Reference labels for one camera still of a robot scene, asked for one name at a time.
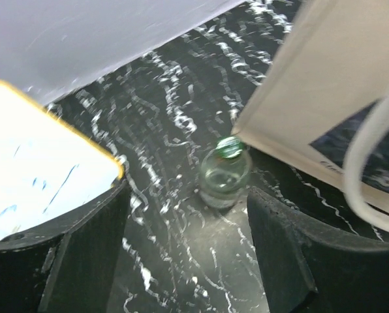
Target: white paper sheet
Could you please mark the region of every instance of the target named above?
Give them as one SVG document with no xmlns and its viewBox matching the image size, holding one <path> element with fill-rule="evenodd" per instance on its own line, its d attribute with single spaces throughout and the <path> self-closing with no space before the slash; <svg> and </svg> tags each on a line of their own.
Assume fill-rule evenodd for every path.
<svg viewBox="0 0 389 313">
<path fill-rule="evenodd" d="M 0 85 L 0 240 L 96 198 L 111 158 Z"/>
</svg>

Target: yellow border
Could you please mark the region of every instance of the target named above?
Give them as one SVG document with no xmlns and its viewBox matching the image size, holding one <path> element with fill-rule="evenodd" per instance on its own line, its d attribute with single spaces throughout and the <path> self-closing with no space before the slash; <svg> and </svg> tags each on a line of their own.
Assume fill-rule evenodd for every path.
<svg viewBox="0 0 389 313">
<path fill-rule="evenodd" d="M 49 112 L 47 110 L 45 110 L 45 107 L 44 106 L 41 106 L 40 104 L 38 104 L 35 100 L 33 100 L 32 98 L 30 98 L 29 96 L 27 96 L 26 94 L 24 94 L 23 92 L 19 91 L 17 88 L 15 88 L 14 86 L 12 86 L 11 84 L 3 81 L 3 80 L 0 80 L 0 85 L 10 89 L 13 93 L 17 94 L 19 97 L 23 98 L 26 102 L 32 104 L 32 106 L 36 109 L 38 109 L 40 112 L 42 112 L 43 114 L 45 114 L 46 116 L 49 116 L 51 117 L 55 122 L 57 122 L 59 125 L 61 125 L 62 127 L 66 128 L 67 130 L 71 131 L 73 134 L 76 134 L 77 136 L 81 137 L 81 139 L 85 140 L 88 144 L 90 144 L 91 146 L 93 146 L 93 148 L 95 148 L 96 150 L 98 150 L 100 153 L 104 154 L 106 157 L 108 157 L 110 160 L 112 160 L 113 162 L 115 162 L 115 164 L 117 165 L 117 168 L 119 170 L 119 174 L 117 176 L 118 179 L 121 179 L 123 177 L 123 166 L 122 164 L 120 164 L 115 158 L 114 156 L 109 153 L 107 150 L 103 149 L 100 145 L 98 145 L 97 143 L 95 143 L 93 140 L 91 140 L 90 138 L 88 138 L 87 136 L 85 136 L 84 134 L 82 134 L 81 132 L 79 132 L 78 130 L 76 130 L 73 126 L 69 125 L 67 122 L 64 122 L 62 119 L 59 119 L 55 114 L 53 114 L 52 112 Z"/>
</svg>

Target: small glass jar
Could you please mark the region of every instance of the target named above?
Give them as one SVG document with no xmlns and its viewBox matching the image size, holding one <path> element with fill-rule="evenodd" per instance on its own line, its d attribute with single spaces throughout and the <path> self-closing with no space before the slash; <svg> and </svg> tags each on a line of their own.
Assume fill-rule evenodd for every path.
<svg viewBox="0 0 389 313">
<path fill-rule="evenodd" d="M 200 165 L 200 197 L 214 209 L 232 207 L 247 186 L 252 164 L 237 137 L 221 139 Z"/>
</svg>

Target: white bag handle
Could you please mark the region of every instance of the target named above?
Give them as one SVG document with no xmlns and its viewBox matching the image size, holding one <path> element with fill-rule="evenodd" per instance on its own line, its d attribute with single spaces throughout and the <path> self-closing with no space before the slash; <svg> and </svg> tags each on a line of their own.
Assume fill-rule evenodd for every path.
<svg viewBox="0 0 389 313">
<path fill-rule="evenodd" d="M 362 220 L 389 231 L 389 216 L 369 206 L 362 196 L 362 174 L 367 160 L 389 132 L 389 93 L 364 120 L 344 159 L 343 190 L 350 208 Z"/>
</svg>

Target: black marble surface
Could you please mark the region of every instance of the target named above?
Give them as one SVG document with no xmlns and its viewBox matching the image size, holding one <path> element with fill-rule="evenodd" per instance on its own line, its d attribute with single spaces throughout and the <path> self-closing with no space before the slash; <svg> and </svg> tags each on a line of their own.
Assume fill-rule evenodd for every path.
<svg viewBox="0 0 389 313">
<path fill-rule="evenodd" d="M 118 157 L 132 185 L 109 313 L 268 312 L 245 199 L 223 215 L 196 194 L 199 162 L 230 133 L 300 6 L 263 2 L 246 2 L 49 106 Z M 250 185 L 335 227 L 389 241 L 338 190 L 251 154 Z"/>
</svg>

